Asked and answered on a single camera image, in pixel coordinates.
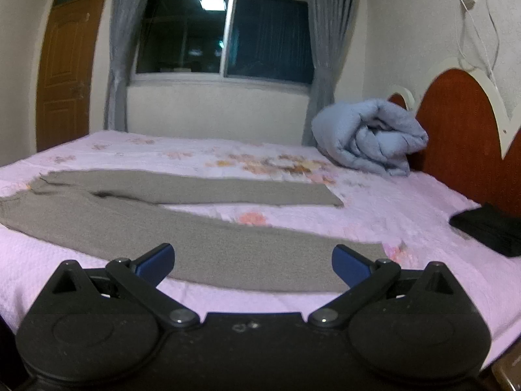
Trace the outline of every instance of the folded black clothing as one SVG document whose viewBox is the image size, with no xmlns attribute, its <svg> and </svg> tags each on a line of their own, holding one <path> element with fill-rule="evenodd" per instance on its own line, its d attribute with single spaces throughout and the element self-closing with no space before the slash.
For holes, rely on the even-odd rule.
<svg viewBox="0 0 521 391">
<path fill-rule="evenodd" d="M 491 204 L 462 211 L 449 224 L 506 257 L 521 256 L 521 219 L 509 216 Z"/>
</svg>

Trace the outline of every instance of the brown wooden door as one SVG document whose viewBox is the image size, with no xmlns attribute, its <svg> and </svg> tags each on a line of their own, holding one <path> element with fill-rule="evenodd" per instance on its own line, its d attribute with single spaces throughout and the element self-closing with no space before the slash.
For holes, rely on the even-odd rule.
<svg viewBox="0 0 521 391">
<path fill-rule="evenodd" d="M 103 2 L 73 0 L 50 12 L 36 93 L 38 151 L 89 133 L 92 64 Z"/>
</svg>

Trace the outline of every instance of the gray-blue quilt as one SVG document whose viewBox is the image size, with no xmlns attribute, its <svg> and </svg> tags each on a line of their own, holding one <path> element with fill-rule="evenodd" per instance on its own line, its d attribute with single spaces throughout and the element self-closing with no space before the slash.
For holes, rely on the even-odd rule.
<svg viewBox="0 0 521 391">
<path fill-rule="evenodd" d="M 339 164 L 383 176 L 409 175 L 406 155 L 428 142 L 410 112 L 383 99 L 326 107 L 313 119 L 312 131 L 319 149 Z"/>
</svg>

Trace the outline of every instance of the white window frame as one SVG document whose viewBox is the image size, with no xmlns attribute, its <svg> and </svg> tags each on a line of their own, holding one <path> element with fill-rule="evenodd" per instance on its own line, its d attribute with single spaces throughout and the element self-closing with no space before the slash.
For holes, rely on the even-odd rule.
<svg viewBox="0 0 521 391">
<path fill-rule="evenodd" d="M 233 25 L 233 18 L 235 15 L 236 0 L 228 0 L 226 10 L 225 29 L 223 35 L 223 44 L 221 54 L 221 62 L 219 73 L 180 73 L 180 72 L 160 72 L 160 73 L 137 73 L 137 57 L 139 55 L 139 45 L 137 46 L 134 65 L 132 67 L 132 82 L 137 84 L 141 81 L 159 80 L 162 82 L 207 82 L 207 83 L 226 83 L 226 84 L 238 84 L 246 87 L 267 87 L 267 88 L 282 88 L 284 90 L 291 90 L 296 92 L 308 93 L 309 84 L 303 84 L 299 82 L 291 82 L 288 80 L 270 80 L 265 78 L 229 78 L 227 77 L 228 69 L 228 57 L 230 49 L 230 35 L 231 28 Z"/>
</svg>

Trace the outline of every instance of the triangular cutout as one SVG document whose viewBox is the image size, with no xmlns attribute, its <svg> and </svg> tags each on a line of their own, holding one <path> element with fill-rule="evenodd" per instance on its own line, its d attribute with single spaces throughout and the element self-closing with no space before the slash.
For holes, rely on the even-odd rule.
<svg viewBox="0 0 521 391">
<path fill-rule="evenodd" d="M 70 272 L 65 271 L 62 277 L 59 279 L 56 287 L 54 287 L 53 294 L 61 294 L 62 292 L 74 292 L 76 291 L 76 285 L 71 278 Z"/>
<path fill-rule="evenodd" d="M 454 294 L 454 290 L 451 288 L 446 278 L 440 272 L 435 272 L 431 276 L 425 289 L 426 291 L 438 292 L 440 294 Z"/>
</svg>

